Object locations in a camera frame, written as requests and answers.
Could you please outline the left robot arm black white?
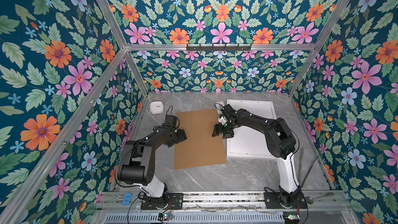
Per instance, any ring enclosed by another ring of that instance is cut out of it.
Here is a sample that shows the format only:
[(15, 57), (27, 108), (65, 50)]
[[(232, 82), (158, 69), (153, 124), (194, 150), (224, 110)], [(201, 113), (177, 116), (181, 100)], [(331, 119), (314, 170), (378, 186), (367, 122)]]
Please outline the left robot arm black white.
[(166, 184), (155, 176), (155, 154), (159, 147), (172, 147), (187, 139), (183, 129), (172, 125), (154, 127), (146, 137), (128, 141), (129, 150), (116, 170), (116, 181), (124, 187), (138, 187), (147, 197), (167, 200)]

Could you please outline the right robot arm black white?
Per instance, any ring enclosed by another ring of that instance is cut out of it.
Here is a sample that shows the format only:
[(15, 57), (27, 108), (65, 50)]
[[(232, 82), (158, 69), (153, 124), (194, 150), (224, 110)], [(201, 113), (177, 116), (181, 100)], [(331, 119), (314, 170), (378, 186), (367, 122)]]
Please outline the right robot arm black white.
[(240, 127), (248, 127), (264, 135), (268, 151), (277, 159), (279, 201), (285, 208), (293, 207), (302, 197), (302, 190), (295, 171), (296, 139), (291, 129), (282, 118), (264, 118), (242, 108), (235, 110), (228, 104), (221, 108), (212, 136), (233, 138), (234, 130)]

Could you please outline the brown cardboard backing board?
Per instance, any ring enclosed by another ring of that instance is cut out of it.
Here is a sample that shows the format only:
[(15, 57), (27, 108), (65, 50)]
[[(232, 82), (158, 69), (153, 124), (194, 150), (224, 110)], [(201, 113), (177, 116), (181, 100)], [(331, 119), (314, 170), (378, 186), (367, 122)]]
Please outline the brown cardboard backing board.
[(180, 112), (176, 116), (187, 139), (175, 145), (175, 170), (227, 163), (222, 137), (212, 136), (219, 116), (215, 109)]

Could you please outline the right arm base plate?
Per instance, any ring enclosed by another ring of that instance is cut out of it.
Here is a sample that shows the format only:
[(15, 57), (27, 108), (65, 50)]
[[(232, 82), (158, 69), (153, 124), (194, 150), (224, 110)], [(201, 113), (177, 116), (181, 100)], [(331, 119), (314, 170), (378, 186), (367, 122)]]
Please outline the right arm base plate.
[(300, 194), (297, 200), (294, 200), (291, 206), (284, 206), (280, 200), (279, 193), (265, 192), (264, 202), (267, 209), (308, 209), (305, 196)]

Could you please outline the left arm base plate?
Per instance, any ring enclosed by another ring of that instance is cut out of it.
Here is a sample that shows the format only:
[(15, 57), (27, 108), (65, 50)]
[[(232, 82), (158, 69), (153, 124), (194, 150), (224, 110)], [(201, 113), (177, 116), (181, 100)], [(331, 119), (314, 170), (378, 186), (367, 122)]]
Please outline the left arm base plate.
[(184, 194), (182, 193), (165, 193), (160, 198), (144, 195), (141, 203), (141, 210), (181, 210), (183, 197)]

